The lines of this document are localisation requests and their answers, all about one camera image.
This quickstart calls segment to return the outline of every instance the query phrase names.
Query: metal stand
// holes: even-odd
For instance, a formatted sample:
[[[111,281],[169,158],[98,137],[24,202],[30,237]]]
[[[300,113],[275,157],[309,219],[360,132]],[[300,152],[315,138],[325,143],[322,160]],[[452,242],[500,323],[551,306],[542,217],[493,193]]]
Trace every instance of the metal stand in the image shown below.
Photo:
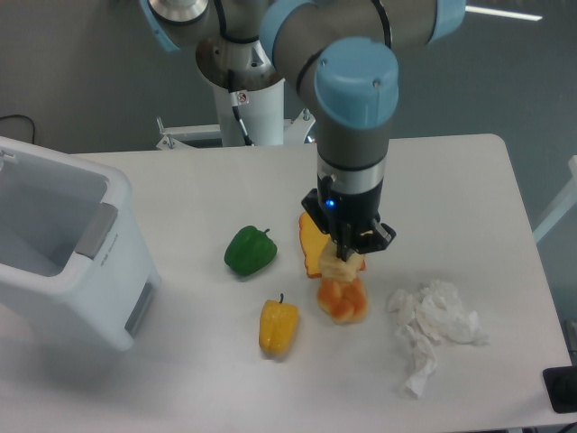
[[[572,178],[538,219],[539,223],[533,231],[536,244],[577,204],[577,156],[573,156],[569,160],[569,168],[571,169]]]
[[[160,117],[156,118],[156,122],[159,126],[159,133],[161,136],[156,148],[160,150],[174,150],[190,147],[183,142],[193,143],[204,140],[218,140],[222,138],[220,126],[218,124],[165,128]],[[284,143],[313,143],[315,138],[311,135],[311,128],[314,124],[315,118],[306,108],[295,120],[285,119]]]

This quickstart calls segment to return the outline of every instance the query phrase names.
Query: plastic container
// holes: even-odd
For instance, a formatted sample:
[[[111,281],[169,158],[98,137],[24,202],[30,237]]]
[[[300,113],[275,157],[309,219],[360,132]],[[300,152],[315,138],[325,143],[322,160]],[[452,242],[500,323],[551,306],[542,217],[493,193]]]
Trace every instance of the plastic container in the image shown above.
[[[0,137],[0,302],[116,350],[160,284],[116,169]]]

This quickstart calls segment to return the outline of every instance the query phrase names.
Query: crumpled tissue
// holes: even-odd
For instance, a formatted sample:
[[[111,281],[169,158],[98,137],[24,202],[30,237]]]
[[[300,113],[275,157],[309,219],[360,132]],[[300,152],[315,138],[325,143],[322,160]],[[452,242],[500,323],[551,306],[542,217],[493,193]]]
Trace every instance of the crumpled tissue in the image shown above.
[[[461,345],[489,343],[479,314],[464,307],[458,289],[450,282],[430,281],[415,294],[398,289],[390,296],[387,311],[395,313],[398,333],[411,344],[415,369],[405,389],[417,398],[437,367],[433,344],[444,339]]]

